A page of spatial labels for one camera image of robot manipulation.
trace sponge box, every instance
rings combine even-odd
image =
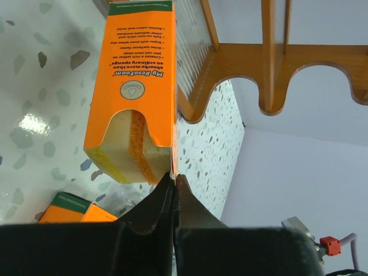
[[[60,191],[52,200],[39,223],[94,223],[115,221],[116,216],[88,200]]]
[[[110,4],[84,149],[119,183],[176,175],[175,56],[172,1]]]

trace terrazzo countertop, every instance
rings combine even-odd
[[[92,1],[0,3],[1,224],[35,222],[59,190],[105,206],[152,190],[118,185],[82,149],[104,27]],[[219,218],[244,135],[230,81],[200,123],[178,129],[179,172]]]

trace yellow sponge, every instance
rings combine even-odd
[[[101,145],[87,154],[119,183],[155,185],[171,169],[171,149],[152,142],[144,116],[135,110],[115,114]]]

